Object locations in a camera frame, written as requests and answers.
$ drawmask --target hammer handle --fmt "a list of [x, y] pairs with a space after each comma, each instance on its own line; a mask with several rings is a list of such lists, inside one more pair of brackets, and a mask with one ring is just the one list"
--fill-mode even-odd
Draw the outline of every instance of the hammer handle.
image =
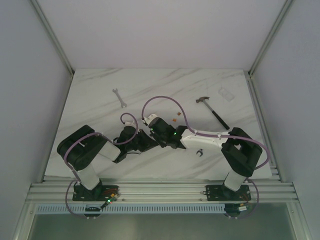
[[218, 119], [218, 121], [224, 126], [225, 129], [230, 129], [230, 127], [225, 123], [225, 121], [223, 121], [222, 118], [214, 110], [212, 110], [211, 112], [216, 117], [216, 119]]

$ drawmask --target marble surface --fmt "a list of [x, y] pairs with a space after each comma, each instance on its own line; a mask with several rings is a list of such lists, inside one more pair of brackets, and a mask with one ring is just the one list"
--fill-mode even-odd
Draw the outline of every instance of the marble surface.
[[[113, 89], [117, 88], [127, 104], [121, 108]], [[154, 96], [169, 96], [184, 108], [189, 124], [197, 130], [226, 131], [203, 103], [202, 96], [232, 128], [239, 127], [253, 139], [262, 141], [261, 132], [242, 70], [237, 69], [77, 69], [63, 110], [62, 118], [46, 169], [47, 176], [73, 176], [57, 154], [58, 144], [77, 129], [87, 124], [96, 132], [113, 139], [119, 136], [123, 125], [120, 115], [125, 112], [142, 124], [144, 103]], [[173, 127], [185, 125], [178, 106], [167, 99], [151, 101], [145, 116], [154, 113]], [[196, 156], [197, 149], [172, 149], [155, 147], [147, 152], [130, 154], [115, 164], [98, 155], [92, 162], [100, 178], [115, 179], [209, 179], [223, 180], [230, 170], [219, 150], [204, 150]], [[259, 163], [266, 159], [262, 153]], [[253, 179], [271, 177], [270, 166], [254, 172]]]

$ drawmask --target purple cable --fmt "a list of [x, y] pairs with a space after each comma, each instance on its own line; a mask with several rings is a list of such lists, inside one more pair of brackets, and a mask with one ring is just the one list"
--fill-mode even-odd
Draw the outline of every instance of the purple cable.
[[66, 209], [68, 210], [68, 212], [69, 212], [70, 214], [72, 214], [73, 216], [78, 217], [78, 218], [81, 218], [81, 219], [88, 219], [88, 218], [87, 218], [86, 216], [84, 216], [84, 215], [79, 215], [79, 214], [74, 213], [74, 212], [71, 210], [71, 208], [69, 207], [69, 205], [68, 205], [68, 193], [69, 193], [69, 190], [70, 190], [70, 188], [71, 188], [71, 185], [72, 185], [74, 182], [76, 182], [76, 181], [77, 181], [77, 180], [72, 180], [72, 181], [70, 182], [68, 188], [66, 189], [65, 198], [64, 198], [65, 206], [66, 206]]
[[225, 213], [225, 215], [229, 218], [229, 219], [245, 219], [247, 217], [250, 217], [256, 210], [257, 210], [257, 207], [259, 205], [259, 200], [260, 200], [260, 196], [259, 196], [259, 191], [258, 191], [258, 187], [257, 185], [254, 183], [254, 181], [252, 181], [251, 179], [247, 178], [247, 181], [248, 183], [252, 183], [254, 188], [255, 188], [255, 191], [256, 191], [256, 204], [254, 206], [254, 208], [252, 209], [252, 211], [245, 215], [245, 216], [237, 216], [237, 217], [234, 217], [234, 216], [230, 216], [228, 213]]
[[121, 121], [123, 124], [125, 124], [125, 122], [122, 120], [122, 117], [123, 117], [124, 115], [129, 115], [129, 116], [131, 116], [131, 117], [133, 118], [134, 123], [135, 123], [135, 125], [136, 125], [135, 132], [134, 132], [133, 136], [132, 136], [130, 139], [128, 139], [127, 141], [119, 142], [119, 143], [117, 143], [117, 142], [113, 142], [113, 143], [112, 143], [113, 145], [122, 145], [122, 144], [126, 144], [126, 143], [130, 142], [132, 139], [134, 139], [134, 138], [135, 138], [135, 136], [136, 136], [136, 135], [137, 135], [137, 133], [138, 133], [138, 121], [137, 121], [137, 119], [136, 119], [136, 118], [135, 118], [131, 113], [129, 113], [129, 112], [125, 112], [125, 113], [123, 113], [123, 114], [120, 116], [120, 121]]
[[218, 136], [218, 135], [214, 135], [214, 134], [206, 134], [206, 133], [200, 133], [200, 132], [195, 132], [189, 125], [189, 122], [187, 120], [187, 116], [186, 116], [186, 113], [184, 111], [184, 109], [182, 108], [182, 106], [180, 105], [179, 102], [177, 102], [175, 99], [173, 99], [172, 97], [169, 97], [169, 96], [154, 96], [152, 98], [150, 98], [148, 101], [146, 101], [146, 103], [143, 105], [143, 108], [142, 108], [142, 112], [141, 112], [141, 118], [142, 120], [145, 118], [144, 117], [144, 113], [145, 113], [145, 108], [147, 106], [147, 104], [149, 102], [151, 102], [152, 100], [154, 99], [169, 99], [173, 102], [175, 102], [178, 107], [180, 108], [182, 114], [183, 114], [183, 117], [184, 117], [184, 121], [185, 121], [185, 125], [186, 127], [190, 130], [190, 132], [192, 132], [193, 134], [195, 135], [199, 135], [199, 136], [203, 136], [203, 137], [208, 137], [208, 138], [228, 138], [228, 139], [240, 139], [240, 140], [244, 140], [244, 141], [248, 141], [248, 142], [251, 142], [251, 143], [254, 143], [254, 144], [257, 144], [259, 145], [260, 147], [262, 147], [265, 152], [266, 152], [266, 160], [260, 164], [259, 166], [256, 166], [254, 170], [257, 170], [257, 169], [260, 169], [262, 168], [264, 165], [266, 165], [268, 162], [269, 162], [269, 159], [270, 159], [270, 152], [268, 150], [268, 148], [263, 145], [261, 142], [257, 141], [257, 140], [254, 140], [254, 139], [251, 139], [251, 138], [247, 138], [247, 137], [243, 137], [243, 136], [231, 136], [231, 135], [221, 135], [221, 136]]

